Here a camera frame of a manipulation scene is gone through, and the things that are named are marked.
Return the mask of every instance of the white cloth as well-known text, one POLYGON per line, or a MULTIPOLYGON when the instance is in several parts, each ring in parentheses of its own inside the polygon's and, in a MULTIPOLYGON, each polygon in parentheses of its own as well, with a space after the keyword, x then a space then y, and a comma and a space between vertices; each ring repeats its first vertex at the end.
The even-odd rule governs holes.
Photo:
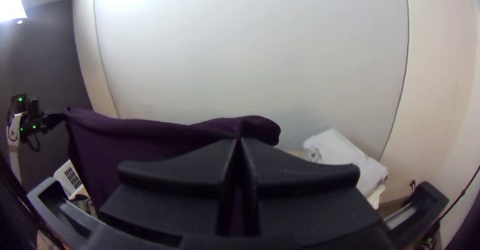
POLYGON ((360 168, 356 187, 368 196, 388 175, 387 168, 368 157, 337 130, 330 128, 303 143, 305 160, 326 165, 354 164, 360 168))

